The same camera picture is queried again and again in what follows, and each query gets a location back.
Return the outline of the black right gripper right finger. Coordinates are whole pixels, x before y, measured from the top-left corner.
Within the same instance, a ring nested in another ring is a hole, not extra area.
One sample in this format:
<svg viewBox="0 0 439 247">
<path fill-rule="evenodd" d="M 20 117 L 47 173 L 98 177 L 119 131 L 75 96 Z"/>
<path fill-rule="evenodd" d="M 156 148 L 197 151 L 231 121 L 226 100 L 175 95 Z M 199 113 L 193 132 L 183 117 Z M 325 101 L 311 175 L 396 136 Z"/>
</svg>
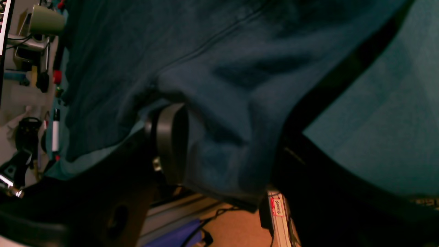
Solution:
<svg viewBox="0 0 439 247">
<path fill-rule="evenodd" d="M 295 105 L 281 185 L 305 246 L 438 246 L 438 1 L 369 0 Z"/>
</svg>

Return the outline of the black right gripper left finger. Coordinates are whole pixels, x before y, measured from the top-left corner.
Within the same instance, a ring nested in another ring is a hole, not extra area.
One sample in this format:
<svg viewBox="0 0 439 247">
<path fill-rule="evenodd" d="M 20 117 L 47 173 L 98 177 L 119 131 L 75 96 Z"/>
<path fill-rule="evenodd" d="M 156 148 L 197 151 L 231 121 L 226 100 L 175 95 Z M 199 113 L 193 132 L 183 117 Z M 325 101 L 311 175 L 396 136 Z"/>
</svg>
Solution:
<svg viewBox="0 0 439 247">
<path fill-rule="evenodd" d="M 189 119 L 183 103 L 152 111 L 145 132 L 152 152 L 152 167 L 171 185 L 182 185 L 187 162 Z"/>
</svg>

